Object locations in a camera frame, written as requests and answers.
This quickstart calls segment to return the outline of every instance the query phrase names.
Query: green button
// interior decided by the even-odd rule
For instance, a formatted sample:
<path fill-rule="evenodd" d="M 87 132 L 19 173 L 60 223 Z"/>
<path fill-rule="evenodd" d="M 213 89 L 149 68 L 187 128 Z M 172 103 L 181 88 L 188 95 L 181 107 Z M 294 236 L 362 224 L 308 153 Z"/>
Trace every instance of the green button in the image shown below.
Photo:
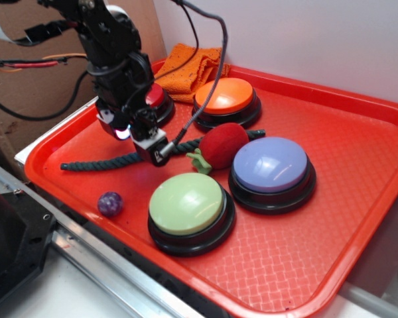
<path fill-rule="evenodd" d="M 218 217 L 223 194 L 217 181 L 204 174 L 172 177 L 153 193 L 149 213 L 155 225 L 172 235 L 190 235 L 205 229 Z"/>

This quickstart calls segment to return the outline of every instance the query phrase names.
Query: plush strawberry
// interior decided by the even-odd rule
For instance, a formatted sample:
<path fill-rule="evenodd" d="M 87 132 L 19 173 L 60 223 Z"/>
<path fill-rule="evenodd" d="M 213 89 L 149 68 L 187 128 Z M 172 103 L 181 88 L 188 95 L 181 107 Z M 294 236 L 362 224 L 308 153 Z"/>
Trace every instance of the plush strawberry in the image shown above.
<path fill-rule="evenodd" d="M 237 151 L 249 142 L 245 129 L 236 123 L 226 123 L 208 131 L 200 141 L 192 158 L 193 166 L 201 174 L 209 174 L 212 169 L 231 166 Z"/>

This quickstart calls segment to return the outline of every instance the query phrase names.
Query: twisted rope toy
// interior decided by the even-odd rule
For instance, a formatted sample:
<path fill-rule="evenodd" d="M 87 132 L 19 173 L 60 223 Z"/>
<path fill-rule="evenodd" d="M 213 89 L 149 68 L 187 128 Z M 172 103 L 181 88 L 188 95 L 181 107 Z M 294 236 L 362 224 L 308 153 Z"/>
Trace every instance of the twisted rope toy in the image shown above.
<path fill-rule="evenodd" d="M 258 139 L 265 136 L 265 130 L 263 129 L 259 129 L 257 131 L 246 131 L 246 133 L 249 137 L 249 140 Z M 175 147 L 172 153 L 186 154 L 187 152 L 192 152 L 199 146 L 202 138 L 203 137 L 182 142 Z M 73 172 L 106 171 L 126 167 L 130 164 L 142 161 L 143 159 L 140 158 L 136 152 L 132 152 L 130 154 L 125 154 L 123 156 L 109 160 L 63 163 L 60 165 L 60 169 Z"/>

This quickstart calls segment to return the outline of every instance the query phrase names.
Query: orange towel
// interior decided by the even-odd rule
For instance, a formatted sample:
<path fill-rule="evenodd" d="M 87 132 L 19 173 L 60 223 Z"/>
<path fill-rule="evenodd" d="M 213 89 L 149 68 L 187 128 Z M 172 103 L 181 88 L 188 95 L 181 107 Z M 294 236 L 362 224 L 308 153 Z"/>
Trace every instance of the orange towel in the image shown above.
<path fill-rule="evenodd" d="M 155 75 L 173 70 L 183 64 L 194 52 L 194 48 L 177 44 L 171 51 L 162 68 Z M 206 82 L 213 80 L 220 64 L 221 48 L 200 48 L 196 55 L 181 69 L 171 72 L 156 82 L 175 100 L 193 103 L 194 94 Z M 226 77 L 230 65 L 224 64 L 222 77 Z"/>

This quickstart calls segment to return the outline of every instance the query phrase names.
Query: red wire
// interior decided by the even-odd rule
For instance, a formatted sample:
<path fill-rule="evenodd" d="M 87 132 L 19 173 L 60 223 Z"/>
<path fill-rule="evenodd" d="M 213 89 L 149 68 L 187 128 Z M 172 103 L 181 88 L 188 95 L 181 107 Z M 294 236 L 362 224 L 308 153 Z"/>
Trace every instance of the red wire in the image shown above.
<path fill-rule="evenodd" d="M 48 68 L 50 66 L 58 65 L 58 61 L 51 62 L 41 62 L 41 63 L 15 63 L 15 64 L 5 64 L 11 68 Z"/>

